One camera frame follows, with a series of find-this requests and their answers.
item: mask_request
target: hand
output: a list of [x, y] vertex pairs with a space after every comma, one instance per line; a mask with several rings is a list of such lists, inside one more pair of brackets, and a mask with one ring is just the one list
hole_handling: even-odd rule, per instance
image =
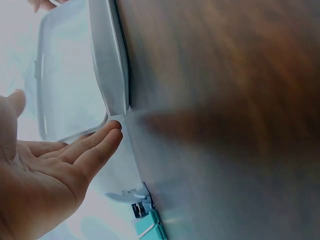
[[89, 183], [118, 148], [110, 121], [73, 144], [17, 141], [22, 91], [0, 96], [0, 239], [37, 239], [72, 215]]
[[[58, 3], [65, 3], [67, 0], [57, 0]], [[47, 11], [54, 9], [56, 5], [54, 5], [49, 0], [28, 0], [28, 2], [34, 7], [34, 12], [38, 12], [39, 8], [45, 9]]]

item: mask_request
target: plastic container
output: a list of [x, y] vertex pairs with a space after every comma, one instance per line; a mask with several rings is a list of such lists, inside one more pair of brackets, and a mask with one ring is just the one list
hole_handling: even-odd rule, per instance
[[113, 0], [70, 0], [41, 21], [34, 77], [39, 133], [72, 142], [129, 107], [128, 64]]

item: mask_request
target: teal clip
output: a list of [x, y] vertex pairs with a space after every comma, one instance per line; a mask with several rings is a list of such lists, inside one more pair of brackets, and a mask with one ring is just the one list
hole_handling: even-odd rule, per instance
[[139, 190], [124, 190], [121, 194], [108, 192], [105, 195], [115, 202], [131, 204], [135, 218], [139, 219], [135, 223], [139, 239], [167, 240], [164, 226], [144, 182], [143, 187]]

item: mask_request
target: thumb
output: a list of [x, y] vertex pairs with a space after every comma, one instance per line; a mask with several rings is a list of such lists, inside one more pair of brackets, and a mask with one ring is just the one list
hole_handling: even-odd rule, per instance
[[25, 109], [26, 105], [26, 97], [25, 93], [22, 90], [16, 90], [10, 96], [7, 97], [11, 107], [15, 111], [16, 117], [18, 118], [23, 110]]

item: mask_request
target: brown table surface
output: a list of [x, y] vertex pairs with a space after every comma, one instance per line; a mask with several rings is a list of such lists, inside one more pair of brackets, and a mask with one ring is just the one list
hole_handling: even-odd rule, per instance
[[170, 240], [320, 239], [320, 2], [117, 0]]

